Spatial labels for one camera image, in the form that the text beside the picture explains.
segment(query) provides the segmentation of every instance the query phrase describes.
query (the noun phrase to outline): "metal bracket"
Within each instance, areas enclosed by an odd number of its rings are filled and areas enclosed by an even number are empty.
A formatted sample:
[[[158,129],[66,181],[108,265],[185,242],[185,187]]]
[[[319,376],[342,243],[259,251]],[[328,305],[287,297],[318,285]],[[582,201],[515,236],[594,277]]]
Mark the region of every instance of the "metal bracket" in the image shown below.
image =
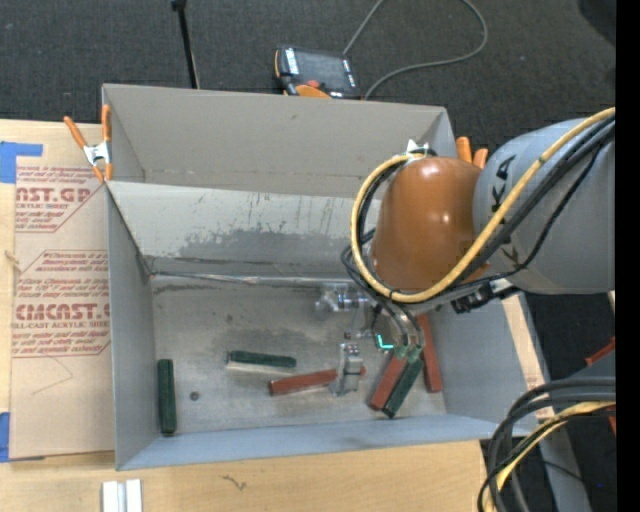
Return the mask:
[[[89,162],[96,165],[99,160],[104,159],[105,162],[111,163],[111,143],[109,141],[102,141],[95,146],[85,146],[82,148],[85,156]]]
[[[142,480],[102,483],[102,512],[142,512]]]
[[[316,317],[326,320],[330,313],[358,311],[368,303],[367,297],[353,291],[349,283],[324,284],[315,303]]]
[[[333,396],[346,395],[350,391],[358,390],[360,372],[364,359],[360,355],[357,343],[340,344],[340,360],[338,362],[338,377],[329,384],[329,391]]]

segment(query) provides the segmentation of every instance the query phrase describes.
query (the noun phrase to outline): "bin floor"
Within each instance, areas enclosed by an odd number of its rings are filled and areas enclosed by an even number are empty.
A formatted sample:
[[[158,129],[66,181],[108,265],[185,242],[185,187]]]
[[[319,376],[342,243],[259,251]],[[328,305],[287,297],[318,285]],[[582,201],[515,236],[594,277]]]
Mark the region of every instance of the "bin floor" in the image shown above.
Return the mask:
[[[156,277],[153,281],[156,358],[174,362],[178,432],[335,423],[380,418],[367,407],[386,355],[359,341],[366,375],[358,391],[334,397],[322,387],[271,396],[268,384],[286,374],[227,367],[228,351],[294,357],[293,374],[336,368],[349,312],[318,320],[320,288],[276,287]],[[444,414],[441,393],[418,378],[396,418]]]

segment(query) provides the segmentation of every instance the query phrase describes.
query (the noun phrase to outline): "black stand pole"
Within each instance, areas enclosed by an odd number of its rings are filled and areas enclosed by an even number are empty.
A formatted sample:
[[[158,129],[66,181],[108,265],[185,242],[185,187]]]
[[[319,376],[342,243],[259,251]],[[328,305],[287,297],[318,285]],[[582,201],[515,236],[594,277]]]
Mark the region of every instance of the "black stand pole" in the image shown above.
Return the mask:
[[[189,80],[192,89],[200,89],[198,75],[196,74],[196,63],[191,51],[191,41],[189,40],[189,28],[187,27],[187,17],[184,13],[187,7],[187,0],[171,0],[171,8],[177,11],[180,20],[180,31],[182,32],[182,42],[184,43],[184,53],[187,58],[189,68]]]

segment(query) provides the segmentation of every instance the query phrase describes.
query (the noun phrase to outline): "cable bundle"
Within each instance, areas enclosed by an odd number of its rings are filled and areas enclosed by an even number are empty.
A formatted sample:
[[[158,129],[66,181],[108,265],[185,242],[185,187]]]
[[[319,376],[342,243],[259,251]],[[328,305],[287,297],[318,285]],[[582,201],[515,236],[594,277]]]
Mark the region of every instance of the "cable bundle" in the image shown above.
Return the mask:
[[[615,377],[568,378],[538,386],[516,400],[489,442],[488,476],[478,494],[478,511],[506,512],[501,492],[510,479],[519,510],[528,512],[526,498],[514,473],[516,466],[542,439],[569,421],[615,414],[615,385]],[[564,409],[514,447],[514,425],[547,407]]]
[[[417,293],[406,293],[402,290],[394,289],[384,283],[375,274],[373,269],[370,268],[363,256],[364,245],[373,237],[373,233],[371,233],[371,236],[365,237],[364,225],[369,205],[375,192],[384,181],[390,179],[396,171],[402,169],[408,162],[411,162],[413,159],[418,157],[429,156],[426,153],[424,155],[416,155],[411,152],[396,155],[374,169],[374,171],[366,178],[356,196],[351,213],[351,246],[343,252],[343,262],[348,262],[348,264],[345,263],[345,266],[347,267],[349,274],[352,277],[354,277],[354,275],[357,276],[358,279],[356,282],[359,282],[368,289],[370,294],[374,294],[379,298],[388,299],[389,302],[395,304],[424,304],[430,300],[441,297],[446,293],[459,291],[464,288],[469,288],[471,291],[471,288],[473,287],[477,288],[480,285],[488,284],[498,279],[507,278],[526,268],[526,266],[535,257],[542,246],[542,243],[546,239],[551,226],[556,221],[559,214],[564,210],[569,199],[578,189],[580,183],[582,183],[584,178],[590,172],[599,151],[614,137],[615,108],[603,110],[587,119],[584,119],[577,126],[567,131],[531,164],[527,171],[514,185],[500,208],[495,212],[493,217],[491,217],[482,232],[478,234],[473,245],[464,254],[460,261],[458,261],[458,263],[449,271],[449,273],[429,289]],[[536,187],[527,200],[524,201],[522,206],[515,210],[514,206],[516,204],[516,200],[521,196],[527,184],[533,180],[537,172],[556,153],[565,148],[565,146],[574,138],[578,138],[575,149],[565,154],[557,163],[554,164],[553,169],[551,169],[544,179],[541,180],[541,183]],[[553,215],[536,241],[534,249],[531,254],[527,256],[525,262],[511,272],[496,274],[473,282],[463,282],[475,270],[488,261],[503,241],[513,233],[513,231],[532,211],[534,206],[544,198],[545,194],[549,192],[549,190],[551,190],[558,181],[576,165],[577,162],[590,154],[591,160],[589,164],[582,171],[574,186],[567,192],[556,211],[553,212]],[[430,155],[435,156],[435,153],[431,151]],[[509,219],[509,221],[505,221],[507,213],[512,209],[515,210],[511,212],[512,218]]]

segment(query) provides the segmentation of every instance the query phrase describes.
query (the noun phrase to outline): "green light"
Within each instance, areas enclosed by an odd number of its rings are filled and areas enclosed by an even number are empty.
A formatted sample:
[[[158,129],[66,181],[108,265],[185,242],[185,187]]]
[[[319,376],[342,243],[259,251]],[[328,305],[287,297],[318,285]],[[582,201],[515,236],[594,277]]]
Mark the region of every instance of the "green light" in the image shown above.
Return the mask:
[[[393,344],[385,343],[382,334],[376,334],[376,345],[380,350],[391,350]]]

